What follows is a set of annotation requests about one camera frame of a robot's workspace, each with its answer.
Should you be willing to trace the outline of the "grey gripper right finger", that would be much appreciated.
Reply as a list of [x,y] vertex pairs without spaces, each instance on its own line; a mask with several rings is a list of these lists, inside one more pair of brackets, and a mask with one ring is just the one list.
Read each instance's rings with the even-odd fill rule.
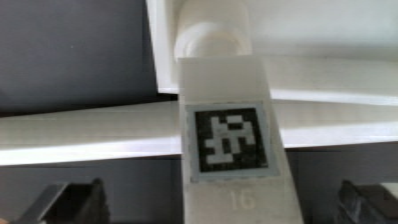
[[398,224],[398,182],[342,182],[335,224]]

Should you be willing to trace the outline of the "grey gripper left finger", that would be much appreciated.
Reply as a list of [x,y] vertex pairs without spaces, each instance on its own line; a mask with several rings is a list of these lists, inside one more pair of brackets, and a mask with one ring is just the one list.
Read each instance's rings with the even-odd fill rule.
[[15,224],[111,224],[102,179],[52,184]]

